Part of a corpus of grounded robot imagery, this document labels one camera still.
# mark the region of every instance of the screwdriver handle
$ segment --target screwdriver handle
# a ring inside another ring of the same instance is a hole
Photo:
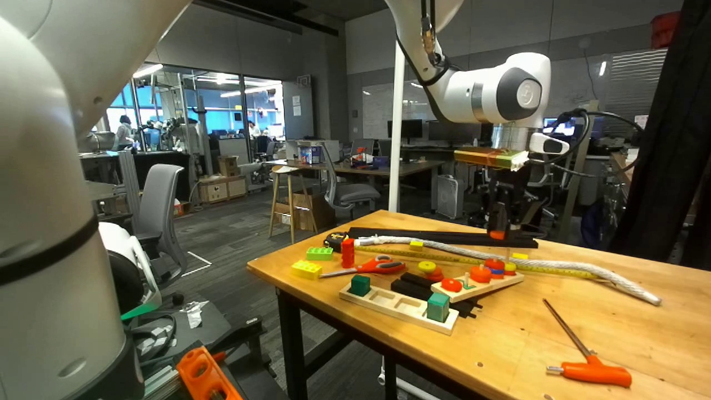
[[[587,365],[563,363],[560,376],[594,385],[632,387],[632,376],[626,368],[602,365],[597,356],[587,356]]]

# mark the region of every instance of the orange screwdriver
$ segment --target orange screwdriver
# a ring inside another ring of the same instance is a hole
[[[626,368],[602,365],[597,353],[587,348],[574,328],[558,315],[548,300],[543,300],[563,330],[574,339],[577,352],[584,356],[587,363],[563,363],[560,366],[548,366],[548,376],[563,376],[568,379],[594,382],[594,385],[617,385],[632,387],[632,376]]]

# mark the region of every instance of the white pole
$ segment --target white pole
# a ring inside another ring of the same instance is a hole
[[[392,179],[390,179],[390,210],[400,205],[400,135],[403,135],[403,88],[404,88],[404,53],[395,43],[395,72],[394,72],[394,124],[392,124]]]

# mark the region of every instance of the white hose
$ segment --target white hose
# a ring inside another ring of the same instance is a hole
[[[484,250],[473,250],[473,249],[464,249],[464,247],[453,247],[446,242],[436,242],[436,239],[420,239],[420,238],[407,238],[407,236],[368,236],[368,238],[357,238],[355,247],[374,247],[374,245],[410,245],[410,242],[423,242],[423,247],[431,247],[431,249],[440,249],[446,254],[457,254],[457,256],[466,256],[466,257],[495,257],[495,260],[505,260],[505,262],[513,262],[517,266],[547,266],[547,268],[560,268],[560,270],[584,270],[592,274],[597,282],[617,288],[622,294],[628,294],[633,297],[639,297],[648,304],[662,304],[662,300],[646,292],[644,287],[626,279],[621,274],[613,274],[608,268],[602,268],[597,265],[588,265],[588,262],[568,262],[568,260],[522,260],[522,257],[507,257],[501,254],[484,254]]]

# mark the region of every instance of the ceiling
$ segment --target ceiling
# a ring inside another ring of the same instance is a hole
[[[332,36],[337,36],[346,19],[385,9],[385,0],[195,0],[195,5],[288,30],[306,27]]]

